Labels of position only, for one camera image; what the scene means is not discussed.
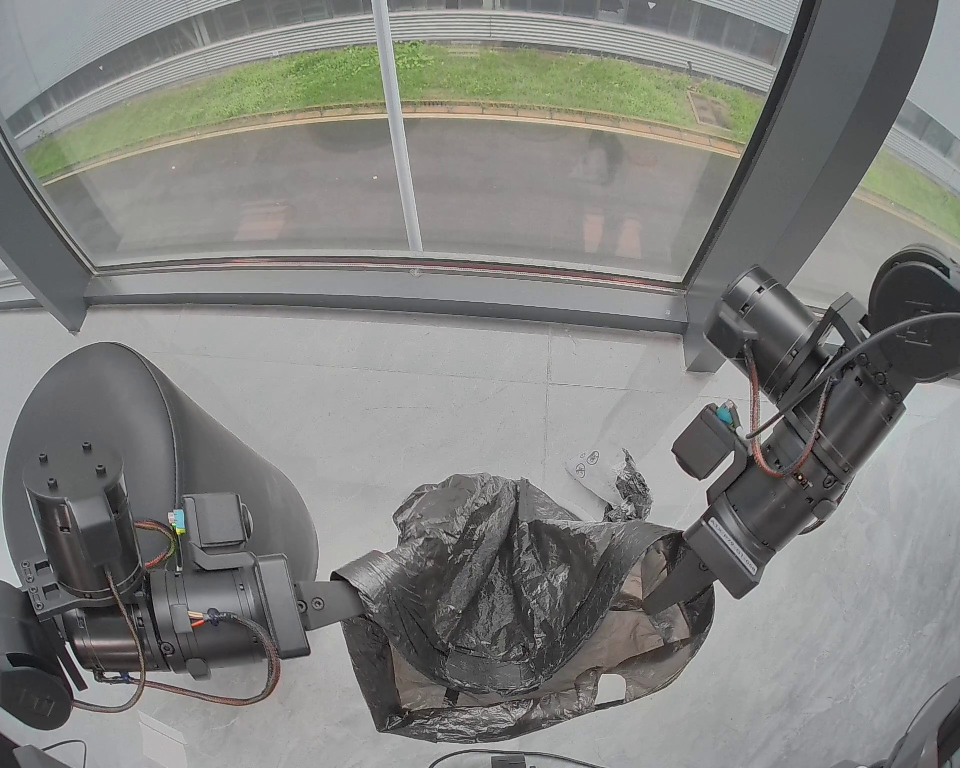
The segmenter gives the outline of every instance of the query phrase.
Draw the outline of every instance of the white label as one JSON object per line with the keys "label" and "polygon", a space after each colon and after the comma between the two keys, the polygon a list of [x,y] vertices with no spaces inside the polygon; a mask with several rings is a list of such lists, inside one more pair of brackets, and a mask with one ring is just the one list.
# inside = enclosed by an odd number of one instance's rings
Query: white label
{"label": "white label", "polygon": [[707,525],[713,529],[713,533],[720,537],[720,541],[727,545],[727,548],[733,552],[736,558],[743,563],[743,567],[750,571],[750,575],[756,576],[756,563],[754,563],[754,561],[750,559],[750,555],[744,552],[743,549],[740,548],[740,545],[733,540],[733,536],[720,524],[720,520],[716,517],[711,517]]}

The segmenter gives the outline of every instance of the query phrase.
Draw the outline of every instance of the metal pole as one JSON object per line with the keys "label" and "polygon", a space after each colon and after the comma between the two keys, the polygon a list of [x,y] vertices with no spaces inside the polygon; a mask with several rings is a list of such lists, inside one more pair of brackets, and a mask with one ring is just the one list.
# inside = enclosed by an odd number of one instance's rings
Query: metal pole
{"label": "metal pole", "polygon": [[407,241],[410,243],[411,251],[423,252],[420,218],[417,216],[417,199],[414,197],[414,180],[410,174],[410,156],[407,154],[407,133],[403,128],[400,87],[396,82],[394,41],[390,34],[390,10],[387,8],[387,0],[373,0],[373,26],[376,29],[376,50],[380,56],[383,96],[387,102],[387,121],[390,123],[390,138],[394,145],[396,178],[400,183],[400,204],[403,205],[403,222],[407,227]]}

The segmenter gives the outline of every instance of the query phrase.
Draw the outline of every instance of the metal bracket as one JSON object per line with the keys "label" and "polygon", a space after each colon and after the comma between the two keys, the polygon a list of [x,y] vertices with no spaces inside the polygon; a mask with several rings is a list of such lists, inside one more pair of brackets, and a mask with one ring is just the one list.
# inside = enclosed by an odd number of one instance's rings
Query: metal bracket
{"label": "metal bracket", "polygon": [[319,630],[367,612],[349,582],[296,582],[294,595],[303,629]]}

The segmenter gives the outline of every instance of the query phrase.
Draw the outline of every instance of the road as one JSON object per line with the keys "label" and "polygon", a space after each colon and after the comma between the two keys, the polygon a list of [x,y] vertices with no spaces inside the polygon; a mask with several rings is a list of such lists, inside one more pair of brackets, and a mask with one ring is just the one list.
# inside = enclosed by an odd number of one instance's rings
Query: road
{"label": "road", "polygon": [[[565,126],[424,118],[406,125],[429,252],[680,278],[736,165],[689,146]],[[189,142],[47,190],[100,264],[407,248],[383,119]],[[879,263],[918,241],[931,237],[851,201],[795,285],[811,301],[853,287],[865,298]]]}

